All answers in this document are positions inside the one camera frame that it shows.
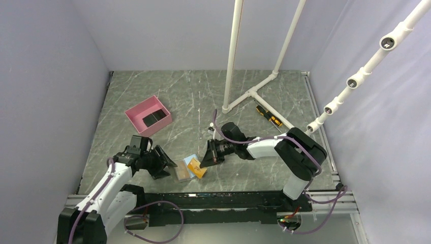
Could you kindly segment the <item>orange credit card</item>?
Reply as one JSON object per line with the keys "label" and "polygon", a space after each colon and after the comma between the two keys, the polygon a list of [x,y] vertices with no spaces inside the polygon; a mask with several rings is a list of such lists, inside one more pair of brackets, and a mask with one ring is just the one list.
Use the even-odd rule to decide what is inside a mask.
{"label": "orange credit card", "polygon": [[183,160],[176,162],[177,167],[174,168],[175,174],[179,181],[189,180],[191,175],[188,171],[188,168]]}

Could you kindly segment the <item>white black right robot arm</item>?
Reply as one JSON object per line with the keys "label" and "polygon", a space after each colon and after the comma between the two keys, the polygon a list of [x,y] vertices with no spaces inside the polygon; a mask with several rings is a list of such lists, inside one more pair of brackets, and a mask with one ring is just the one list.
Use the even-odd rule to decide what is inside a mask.
{"label": "white black right robot arm", "polygon": [[286,211],[292,211],[299,205],[300,195],[321,172],[321,165],[328,156],[320,144],[296,127],[278,136],[247,137],[235,123],[228,122],[219,133],[222,139],[207,141],[207,150],[200,166],[206,168],[220,164],[230,154],[236,154],[243,160],[280,158],[293,174],[284,185],[284,194],[280,197],[281,207]]}

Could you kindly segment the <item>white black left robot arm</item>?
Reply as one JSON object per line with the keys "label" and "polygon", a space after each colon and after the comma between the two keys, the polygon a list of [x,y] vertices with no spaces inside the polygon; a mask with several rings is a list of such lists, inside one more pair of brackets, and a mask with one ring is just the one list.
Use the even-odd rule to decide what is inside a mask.
{"label": "white black left robot arm", "polygon": [[177,166],[151,138],[139,135],[132,136],[130,144],[106,164],[106,173],[91,192],[59,214],[56,243],[106,243],[128,213],[141,218],[141,212],[151,206],[144,188],[129,184],[136,172],[146,170],[159,179],[170,175],[167,167]]}

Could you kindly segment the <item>grey leather card holder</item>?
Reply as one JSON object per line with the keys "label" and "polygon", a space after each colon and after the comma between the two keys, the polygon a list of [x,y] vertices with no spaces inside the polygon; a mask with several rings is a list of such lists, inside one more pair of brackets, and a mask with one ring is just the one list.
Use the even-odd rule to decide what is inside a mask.
{"label": "grey leather card holder", "polygon": [[170,172],[173,174],[173,177],[177,182],[185,182],[197,178],[197,176],[188,168],[188,165],[192,159],[197,160],[197,155],[193,154],[184,159],[175,161],[177,166],[169,167]]}

